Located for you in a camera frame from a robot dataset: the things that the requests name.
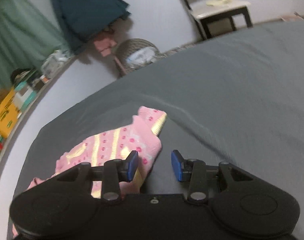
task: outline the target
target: green curtain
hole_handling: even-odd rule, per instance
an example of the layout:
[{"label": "green curtain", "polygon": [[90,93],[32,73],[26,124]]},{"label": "green curtain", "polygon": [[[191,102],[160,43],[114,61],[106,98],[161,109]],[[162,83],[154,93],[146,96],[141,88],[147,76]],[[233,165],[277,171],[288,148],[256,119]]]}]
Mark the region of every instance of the green curtain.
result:
[{"label": "green curtain", "polygon": [[40,68],[56,49],[69,50],[62,33],[28,0],[0,0],[0,88],[18,68]]}]

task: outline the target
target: yellow box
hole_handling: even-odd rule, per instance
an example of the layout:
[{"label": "yellow box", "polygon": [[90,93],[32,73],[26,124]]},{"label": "yellow box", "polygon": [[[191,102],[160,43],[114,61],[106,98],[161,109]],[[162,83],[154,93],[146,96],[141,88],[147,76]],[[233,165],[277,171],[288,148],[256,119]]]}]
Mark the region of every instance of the yellow box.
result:
[{"label": "yellow box", "polygon": [[20,110],[13,104],[14,95],[14,88],[12,88],[0,104],[0,134],[4,138],[8,138],[20,113]]}]

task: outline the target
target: screw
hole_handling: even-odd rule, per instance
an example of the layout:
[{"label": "screw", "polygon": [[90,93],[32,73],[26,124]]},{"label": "screw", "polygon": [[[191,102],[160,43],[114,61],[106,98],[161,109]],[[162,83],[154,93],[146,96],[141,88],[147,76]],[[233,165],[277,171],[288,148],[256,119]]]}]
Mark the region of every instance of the screw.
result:
[{"label": "screw", "polygon": [[193,192],[190,197],[194,200],[204,200],[206,199],[206,194],[203,192]]},{"label": "screw", "polygon": [[157,198],[153,198],[153,199],[151,199],[150,203],[151,204],[158,204],[159,201],[157,200]]},{"label": "screw", "polygon": [[117,200],[119,195],[115,192],[108,192],[103,195],[103,198],[108,201]]}]

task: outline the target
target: white cloth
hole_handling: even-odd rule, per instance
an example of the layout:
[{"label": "white cloth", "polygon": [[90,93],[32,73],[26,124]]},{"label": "white cloth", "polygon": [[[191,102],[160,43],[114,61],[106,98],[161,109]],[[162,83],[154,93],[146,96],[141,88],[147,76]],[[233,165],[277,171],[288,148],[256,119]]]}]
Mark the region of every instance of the white cloth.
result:
[{"label": "white cloth", "polygon": [[145,47],[131,54],[126,62],[131,67],[144,66],[155,61],[157,49],[154,47]]}]

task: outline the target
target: pink cloth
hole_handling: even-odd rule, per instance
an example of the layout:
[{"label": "pink cloth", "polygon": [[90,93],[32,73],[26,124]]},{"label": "pink cloth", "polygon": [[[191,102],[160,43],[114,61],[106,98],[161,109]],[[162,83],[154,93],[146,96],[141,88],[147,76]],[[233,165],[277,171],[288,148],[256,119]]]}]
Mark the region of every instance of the pink cloth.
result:
[{"label": "pink cloth", "polygon": [[[139,153],[139,167],[134,180],[130,183],[120,182],[122,195],[140,193],[145,178],[150,172],[157,154],[161,150],[161,141],[157,137],[165,122],[166,113],[141,106],[138,115],[133,116],[130,125],[93,135],[75,146],[70,152],[64,153],[56,162],[56,176],[81,162],[89,162],[91,166],[103,166],[106,161],[126,159],[132,150]],[[45,180],[34,178],[28,189]],[[92,196],[100,198],[101,181],[94,181]],[[14,237],[17,236],[13,226]]]},{"label": "pink cloth", "polygon": [[116,41],[113,39],[113,31],[103,31],[96,36],[94,40],[95,48],[98,52],[106,57],[112,53],[111,48],[117,45]]}]

